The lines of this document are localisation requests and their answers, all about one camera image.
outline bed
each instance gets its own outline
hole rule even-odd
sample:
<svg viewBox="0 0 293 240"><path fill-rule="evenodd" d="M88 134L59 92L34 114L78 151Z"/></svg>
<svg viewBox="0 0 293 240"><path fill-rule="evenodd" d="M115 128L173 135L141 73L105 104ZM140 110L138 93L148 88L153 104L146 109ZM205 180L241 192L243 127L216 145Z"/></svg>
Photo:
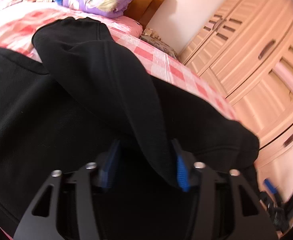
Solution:
<svg viewBox="0 0 293 240"><path fill-rule="evenodd" d="M224 117L237 119L232 107L205 81L177 60L139 39L142 29L164 0L133 0L124 16L109 19L62 7L52 2L25 2L18 0L0 10L0 47L11 49L34 60L41 61L31 44L35 31L57 19L66 17L99 20L107 25L118 44L130 49L146 71L157 78L184 89L210 103Z"/></svg>

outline bedside table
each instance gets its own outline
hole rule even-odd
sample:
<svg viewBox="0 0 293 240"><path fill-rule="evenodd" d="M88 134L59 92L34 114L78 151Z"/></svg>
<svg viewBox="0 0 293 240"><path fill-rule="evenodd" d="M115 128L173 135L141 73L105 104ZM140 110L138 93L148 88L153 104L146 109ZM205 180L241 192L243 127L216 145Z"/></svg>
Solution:
<svg viewBox="0 0 293 240"><path fill-rule="evenodd" d="M146 43L156 47L157 49L163 51L168 54L172 58L177 60L177 54L168 44L165 44L163 41L159 41L158 39L152 38L151 36L141 35L140 40L145 41Z"/></svg>

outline bedsheet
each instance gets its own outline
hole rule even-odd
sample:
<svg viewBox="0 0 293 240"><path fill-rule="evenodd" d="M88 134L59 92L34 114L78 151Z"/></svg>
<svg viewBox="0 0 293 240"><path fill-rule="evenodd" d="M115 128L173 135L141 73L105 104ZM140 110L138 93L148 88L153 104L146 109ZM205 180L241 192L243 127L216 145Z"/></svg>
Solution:
<svg viewBox="0 0 293 240"><path fill-rule="evenodd" d="M226 100L190 69L164 52L121 30L113 21L108 22L111 19L102 16L70 10L54 3L12 5L0 11L0 47L17 51L41 62L31 44L33 34L38 28L66 17L90 17L105 23L115 42L131 50L150 75L202 98L224 117L237 120L234 109Z"/></svg>

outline wooden wardrobe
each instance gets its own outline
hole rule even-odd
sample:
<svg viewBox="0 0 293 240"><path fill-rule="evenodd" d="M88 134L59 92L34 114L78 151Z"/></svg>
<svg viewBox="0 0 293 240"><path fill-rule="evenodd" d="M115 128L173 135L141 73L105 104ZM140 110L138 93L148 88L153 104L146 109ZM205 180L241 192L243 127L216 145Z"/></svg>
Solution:
<svg viewBox="0 0 293 240"><path fill-rule="evenodd" d="M179 55L260 140L259 182L293 191L293 0L226 0Z"/></svg>

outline pink blanket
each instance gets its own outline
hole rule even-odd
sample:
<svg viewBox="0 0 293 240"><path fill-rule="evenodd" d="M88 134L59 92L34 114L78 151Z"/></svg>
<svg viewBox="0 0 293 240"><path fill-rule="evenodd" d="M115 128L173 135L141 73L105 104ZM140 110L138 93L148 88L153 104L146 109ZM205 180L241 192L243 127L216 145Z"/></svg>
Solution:
<svg viewBox="0 0 293 240"><path fill-rule="evenodd" d="M22 2L0 11L0 47L15 50L41 61L31 44L33 34L38 28L66 17L90 17L105 23L113 39L130 49L149 74L204 99L224 117L236 119L232 107L205 81L164 52L128 34L127 28L130 27L122 21L115 22L102 16L74 11L55 3Z"/></svg>

